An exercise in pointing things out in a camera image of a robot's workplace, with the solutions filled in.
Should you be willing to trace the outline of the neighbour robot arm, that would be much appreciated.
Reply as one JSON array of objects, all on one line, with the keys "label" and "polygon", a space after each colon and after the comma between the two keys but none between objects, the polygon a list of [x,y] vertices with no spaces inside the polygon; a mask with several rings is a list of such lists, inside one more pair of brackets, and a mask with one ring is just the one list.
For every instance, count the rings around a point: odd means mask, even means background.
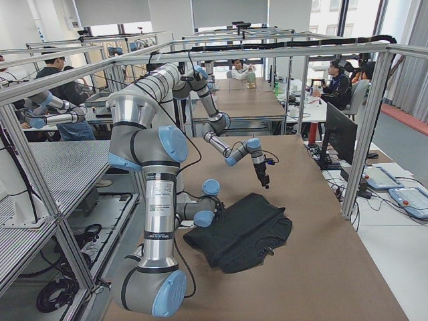
[{"label": "neighbour robot arm", "polygon": [[33,128],[43,128],[48,124],[83,122],[87,110],[84,105],[76,106],[67,100],[54,96],[49,90],[28,97],[37,108],[23,111],[24,120]]}]

